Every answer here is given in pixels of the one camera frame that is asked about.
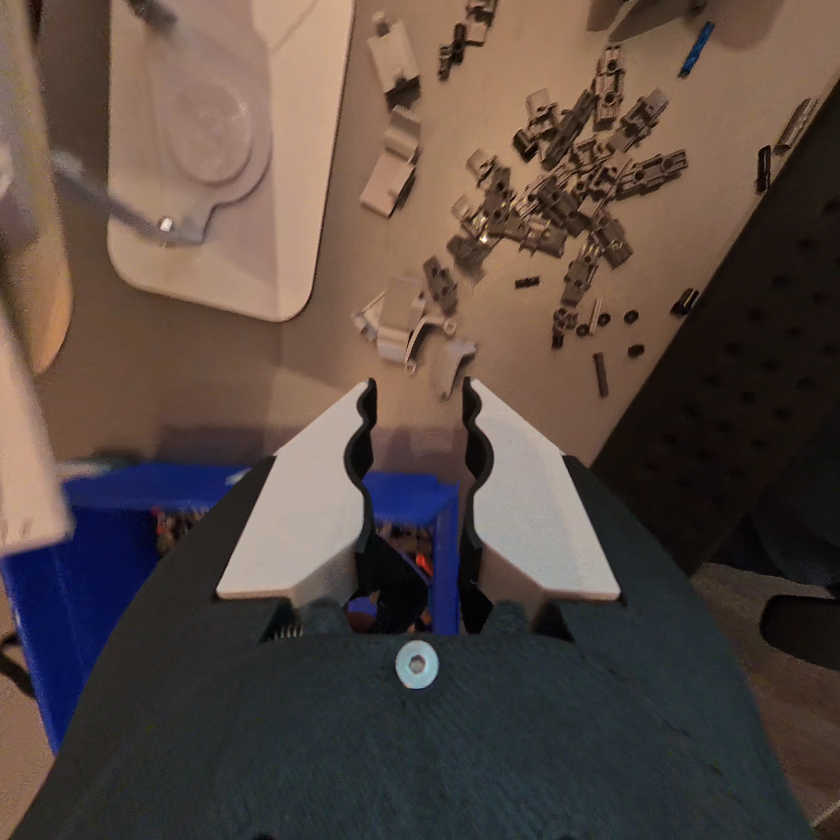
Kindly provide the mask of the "heap of mixed toy pieces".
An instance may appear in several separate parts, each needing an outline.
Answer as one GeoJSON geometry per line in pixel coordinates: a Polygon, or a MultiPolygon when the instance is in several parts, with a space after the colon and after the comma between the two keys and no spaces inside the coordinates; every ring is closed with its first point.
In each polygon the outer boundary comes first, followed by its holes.
{"type": "MultiPolygon", "coordinates": [[[[190,507],[181,510],[153,508],[151,515],[154,516],[155,545],[159,558],[162,559],[168,552],[171,552],[176,544],[208,512],[209,507],[190,507]]],[[[375,531],[380,538],[399,552],[404,561],[414,567],[414,570],[424,579],[428,591],[427,606],[415,625],[420,629],[430,630],[433,625],[434,527],[378,520],[375,531]]]]}

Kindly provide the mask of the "pile of light grey pieces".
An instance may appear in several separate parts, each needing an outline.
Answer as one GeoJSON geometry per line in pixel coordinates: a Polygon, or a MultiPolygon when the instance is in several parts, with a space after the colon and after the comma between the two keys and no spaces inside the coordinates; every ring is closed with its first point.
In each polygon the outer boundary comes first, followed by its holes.
{"type": "Polygon", "coordinates": [[[435,255],[423,263],[423,277],[400,275],[361,309],[351,313],[355,330],[371,343],[378,357],[398,365],[407,375],[417,371],[426,338],[443,335],[432,374],[440,401],[449,399],[459,372],[477,355],[478,342],[459,333],[456,314],[458,283],[451,269],[435,255]]]}

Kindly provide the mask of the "pile of dark grey connectors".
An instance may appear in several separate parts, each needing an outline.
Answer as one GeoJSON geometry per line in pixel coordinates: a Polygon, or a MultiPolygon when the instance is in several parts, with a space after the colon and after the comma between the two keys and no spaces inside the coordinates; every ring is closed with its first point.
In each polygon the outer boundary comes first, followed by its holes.
{"type": "Polygon", "coordinates": [[[518,192],[511,168],[499,156],[476,150],[467,169],[483,199],[471,206],[462,197],[452,208],[459,231],[447,242],[447,251],[464,271],[483,267],[504,239],[520,251],[559,259],[569,241],[582,237],[563,275],[560,306],[552,318],[555,350],[563,346],[566,333],[585,336],[607,324],[602,304],[595,305],[585,323],[577,308],[602,265],[616,269],[634,254],[612,205],[656,192],[688,169],[684,149],[637,158],[669,98],[656,88],[624,109],[626,76],[623,43],[608,43],[590,86],[573,107],[561,109],[546,88],[529,95],[527,124],[511,144],[523,162],[538,158],[543,173],[518,192]]]}

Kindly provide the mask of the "black dimpled mat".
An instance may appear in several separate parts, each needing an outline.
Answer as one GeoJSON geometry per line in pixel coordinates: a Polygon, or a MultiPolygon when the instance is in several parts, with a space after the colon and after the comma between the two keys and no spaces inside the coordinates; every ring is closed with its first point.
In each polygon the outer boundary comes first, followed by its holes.
{"type": "Polygon", "coordinates": [[[595,459],[687,575],[838,401],[838,159],[835,85],[595,459]]]}

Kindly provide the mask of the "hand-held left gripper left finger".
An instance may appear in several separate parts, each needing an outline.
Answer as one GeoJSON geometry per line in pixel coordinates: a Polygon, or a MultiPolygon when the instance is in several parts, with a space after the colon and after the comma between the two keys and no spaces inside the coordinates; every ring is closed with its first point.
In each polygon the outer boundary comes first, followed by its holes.
{"type": "Polygon", "coordinates": [[[358,589],[356,546],[369,524],[354,443],[369,439],[376,383],[362,381],[281,446],[220,577],[226,601],[280,597],[340,604],[358,589]]]}

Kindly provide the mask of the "blue plastic bin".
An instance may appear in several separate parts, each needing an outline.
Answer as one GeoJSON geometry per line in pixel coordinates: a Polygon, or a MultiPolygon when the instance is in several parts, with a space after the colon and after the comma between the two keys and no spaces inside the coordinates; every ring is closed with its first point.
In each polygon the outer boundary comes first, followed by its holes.
{"type": "MultiPolygon", "coordinates": [[[[92,667],[161,557],[163,516],[217,504],[246,469],[141,464],[73,477],[73,536],[2,559],[2,578],[38,711],[57,753],[92,667]]],[[[458,483],[429,474],[372,471],[364,478],[377,528],[425,529],[429,550],[404,549],[428,589],[431,631],[459,632],[458,483]]]]}

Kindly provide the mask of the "wooden book stand white base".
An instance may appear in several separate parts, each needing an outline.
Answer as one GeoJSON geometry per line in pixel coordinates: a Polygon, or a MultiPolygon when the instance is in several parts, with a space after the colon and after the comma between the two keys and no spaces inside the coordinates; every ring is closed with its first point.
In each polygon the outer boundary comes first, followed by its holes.
{"type": "Polygon", "coordinates": [[[280,324],[312,295],[354,2],[2,2],[2,555],[72,532],[36,382],[103,270],[280,324]]]}

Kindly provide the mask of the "grey cylinder toy sleeve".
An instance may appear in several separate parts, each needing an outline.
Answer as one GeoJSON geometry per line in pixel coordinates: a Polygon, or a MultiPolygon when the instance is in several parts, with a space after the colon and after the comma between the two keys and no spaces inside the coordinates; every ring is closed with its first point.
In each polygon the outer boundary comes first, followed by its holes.
{"type": "Polygon", "coordinates": [[[817,98],[806,98],[796,106],[773,147],[774,154],[782,156],[788,154],[795,147],[818,105],[819,100],[817,98]]]}

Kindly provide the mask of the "small blue toy brick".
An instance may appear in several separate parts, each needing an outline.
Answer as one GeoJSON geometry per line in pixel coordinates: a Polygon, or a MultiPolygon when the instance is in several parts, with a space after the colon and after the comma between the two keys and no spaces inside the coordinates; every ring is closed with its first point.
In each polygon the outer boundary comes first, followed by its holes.
{"type": "Polygon", "coordinates": [[[679,71],[678,71],[678,74],[677,74],[678,79],[688,78],[688,76],[691,74],[691,72],[695,68],[695,66],[696,66],[696,64],[697,64],[697,62],[700,58],[700,55],[701,55],[702,51],[706,47],[707,42],[708,42],[711,34],[713,33],[715,27],[716,27],[715,22],[712,21],[712,20],[708,20],[700,28],[700,31],[699,31],[692,47],[689,49],[689,52],[688,52],[686,58],[683,60],[681,66],[679,68],[679,71]]]}

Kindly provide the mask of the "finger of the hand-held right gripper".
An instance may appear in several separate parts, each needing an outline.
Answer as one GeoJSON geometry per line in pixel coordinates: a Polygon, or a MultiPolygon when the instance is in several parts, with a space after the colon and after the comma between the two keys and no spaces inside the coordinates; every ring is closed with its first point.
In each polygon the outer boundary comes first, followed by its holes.
{"type": "Polygon", "coordinates": [[[678,18],[703,12],[708,1],[590,1],[587,31],[634,38],[678,18]]]}

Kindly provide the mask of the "light grey toy block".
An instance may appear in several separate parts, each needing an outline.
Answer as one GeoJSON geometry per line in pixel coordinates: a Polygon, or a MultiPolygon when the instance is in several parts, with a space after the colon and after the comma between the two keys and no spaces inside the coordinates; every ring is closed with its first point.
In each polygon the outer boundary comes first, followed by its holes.
{"type": "Polygon", "coordinates": [[[373,34],[367,40],[373,67],[386,103],[410,109],[421,95],[419,65],[406,26],[384,12],[373,15],[373,34]]]}

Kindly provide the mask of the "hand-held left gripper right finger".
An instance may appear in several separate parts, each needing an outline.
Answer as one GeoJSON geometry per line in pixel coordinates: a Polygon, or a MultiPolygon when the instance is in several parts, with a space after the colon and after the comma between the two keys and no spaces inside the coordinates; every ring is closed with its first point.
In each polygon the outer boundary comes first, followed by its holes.
{"type": "Polygon", "coordinates": [[[564,452],[478,379],[462,385],[467,492],[460,538],[463,595],[541,607],[616,602],[613,569],[564,452]]]}

